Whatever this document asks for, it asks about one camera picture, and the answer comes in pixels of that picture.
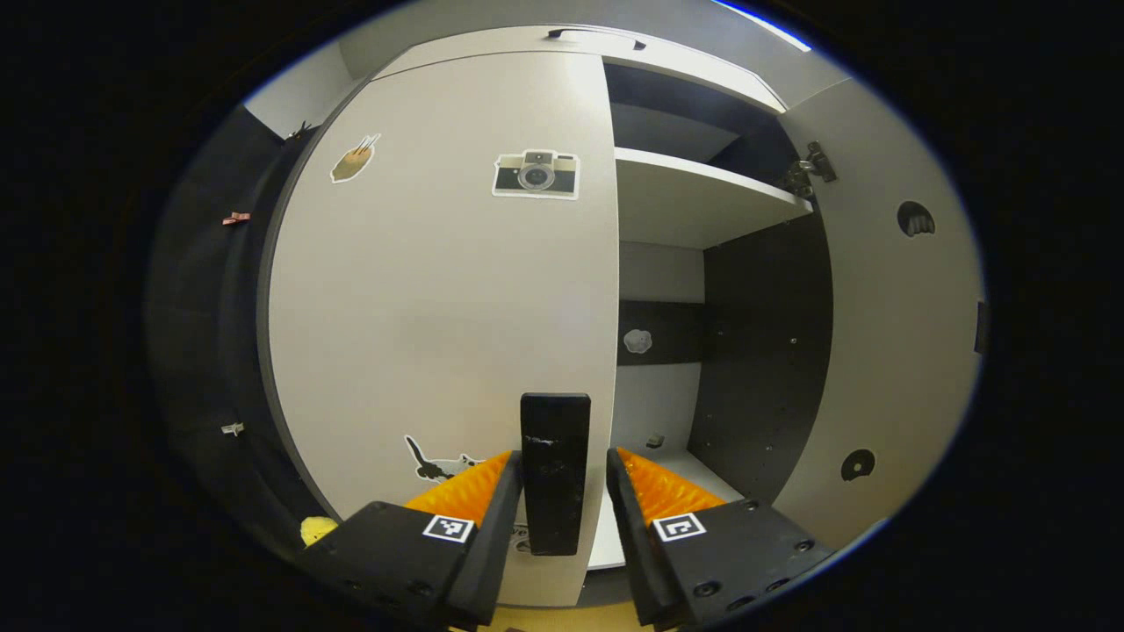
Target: camera sticker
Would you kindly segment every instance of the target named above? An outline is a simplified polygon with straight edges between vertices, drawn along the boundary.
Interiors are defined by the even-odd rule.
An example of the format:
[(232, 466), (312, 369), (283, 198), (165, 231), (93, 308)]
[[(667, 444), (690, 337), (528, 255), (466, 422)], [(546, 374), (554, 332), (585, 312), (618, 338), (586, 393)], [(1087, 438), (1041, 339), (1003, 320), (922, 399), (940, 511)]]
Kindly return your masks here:
[(492, 195), (505, 198), (578, 199), (578, 156), (552, 150), (500, 154)]

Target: hand sticker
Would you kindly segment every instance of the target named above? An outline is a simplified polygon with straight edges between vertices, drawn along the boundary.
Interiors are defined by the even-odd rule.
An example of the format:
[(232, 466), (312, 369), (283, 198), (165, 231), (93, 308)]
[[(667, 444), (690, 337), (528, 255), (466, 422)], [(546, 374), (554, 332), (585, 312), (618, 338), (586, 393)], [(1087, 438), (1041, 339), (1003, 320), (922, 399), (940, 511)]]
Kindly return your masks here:
[(363, 168), (371, 162), (371, 156), (374, 154), (374, 143), (380, 136), (382, 134), (363, 136), (359, 145), (355, 145), (355, 148), (344, 154), (339, 159), (339, 162), (336, 163), (335, 169), (332, 170), (332, 182), (338, 184), (359, 175), (363, 171)]

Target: screw hole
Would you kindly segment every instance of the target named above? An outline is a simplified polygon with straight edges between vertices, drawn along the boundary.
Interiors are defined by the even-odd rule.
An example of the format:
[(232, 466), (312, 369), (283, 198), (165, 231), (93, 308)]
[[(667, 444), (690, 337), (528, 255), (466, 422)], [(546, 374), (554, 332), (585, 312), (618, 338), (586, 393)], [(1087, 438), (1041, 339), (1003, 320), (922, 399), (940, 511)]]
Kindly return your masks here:
[(695, 587), (695, 596), (709, 597), (718, 590), (722, 590), (722, 584), (718, 584), (717, 581), (704, 581)]
[(753, 603), (755, 601), (758, 601), (758, 598), (754, 597), (753, 595), (746, 595), (746, 596), (742, 597), (741, 599), (735, 599), (735, 601), (731, 602), (729, 605), (726, 606), (726, 612), (733, 612), (733, 611), (735, 611), (735, 610), (737, 610), (737, 608), (740, 608), (740, 607), (742, 607), (744, 605), (751, 604), (751, 603)]

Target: cat sticker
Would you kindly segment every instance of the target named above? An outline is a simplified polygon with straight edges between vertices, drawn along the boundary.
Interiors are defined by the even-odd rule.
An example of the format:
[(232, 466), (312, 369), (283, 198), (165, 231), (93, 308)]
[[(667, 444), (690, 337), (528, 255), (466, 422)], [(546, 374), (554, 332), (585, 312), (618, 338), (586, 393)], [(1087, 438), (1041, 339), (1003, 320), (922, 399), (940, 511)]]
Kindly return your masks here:
[(363, 136), (363, 139), (355, 147), (344, 154), (339, 159), (339, 162), (336, 163), (336, 166), (332, 169), (332, 183), (346, 182), (362, 173), (371, 162), (371, 156), (374, 155), (374, 143), (380, 136), (382, 134)]
[(464, 470), (483, 462), (482, 459), (473, 459), (468, 454), (461, 454), (460, 459), (427, 459), (422, 452), (422, 448), (418, 446), (417, 441), (414, 441), (414, 437), (408, 434), (406, 435), (406, 445), (409, 446), (414, 460), (418, 463), (415, 473), (417, 473), (418, 478), (433, 482), (444, 482)]

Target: black rectangular block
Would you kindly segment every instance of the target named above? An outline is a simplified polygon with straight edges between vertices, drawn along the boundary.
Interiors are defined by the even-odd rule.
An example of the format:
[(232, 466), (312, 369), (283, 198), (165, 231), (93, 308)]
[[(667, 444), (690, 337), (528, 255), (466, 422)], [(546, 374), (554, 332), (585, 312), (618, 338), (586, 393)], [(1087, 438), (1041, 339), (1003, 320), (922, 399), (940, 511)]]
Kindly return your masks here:
[(439, 518), (425, 512), (371, 503), (301, 551), (296, 563), (368, 606), (438, 625), (441, 604), (477, 530), (472, 521), (448, 521), (460, 524), (455, 530), (435, 521)]
[(771, 597), (834, 552), (755, 498), (656, 520), (649, 531), (695, 623)]
[(581, 531), (589, 396), (527, 392), (519, 400), (527, 534), (534, 556), (573, 556)]

